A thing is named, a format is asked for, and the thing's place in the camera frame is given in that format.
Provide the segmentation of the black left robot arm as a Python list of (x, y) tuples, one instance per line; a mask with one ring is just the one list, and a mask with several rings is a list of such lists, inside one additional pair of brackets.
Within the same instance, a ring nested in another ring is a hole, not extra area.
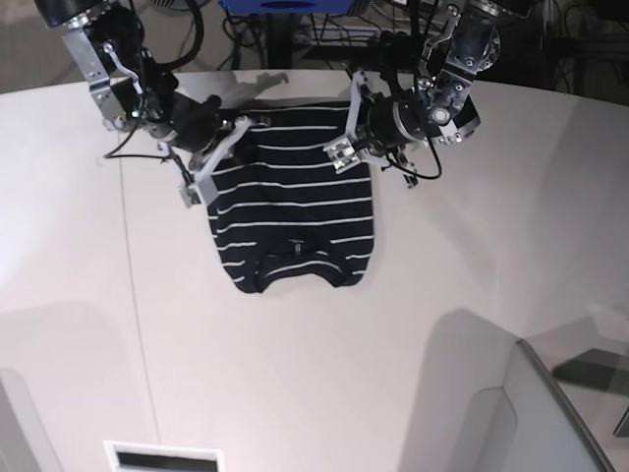
[(389, 93), (370, 89), (365, 65), (351, 69), (345, 130), (323, 147), (335, 172), (369, 164), (403, 172), (410, 187), (427, 180), (406, 157), (407, 146), (435, 153), (474, 134), (481, 119), (471, 89), (500, 54), (497, 23), (531, 9), (529, 1), (435, 1), (422, 19), (419, 2), (410, 2), (409, 33), (386, 31), (369, 42), (370, 66)]

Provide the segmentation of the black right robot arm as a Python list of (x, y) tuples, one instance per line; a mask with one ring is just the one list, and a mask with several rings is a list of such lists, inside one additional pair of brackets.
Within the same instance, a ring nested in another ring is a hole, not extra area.
[(209, 206), (219, 192), (213, 179), (218, 164), (231, 156), (245, 135), (268, 126), (264, 117), (223, 108), (217, 95), (199, 102), (179, 91), (176, 69), (192, 62), (204, 40), (200, 6), (187, 4), (195, 37), (191, 49), (166, 63), (157, 62), (144, 42), (144, 28), (133, 2), (39, 1), (36, 8), (53, 29), (65, 27), (64, 43), (82, 72), (104, 126), (123, 134), (105, 153), (126, 157), (124, 147), (139, 130), (157, 142), (157, 160), (172, 162), (183, 182), (187, 207)]

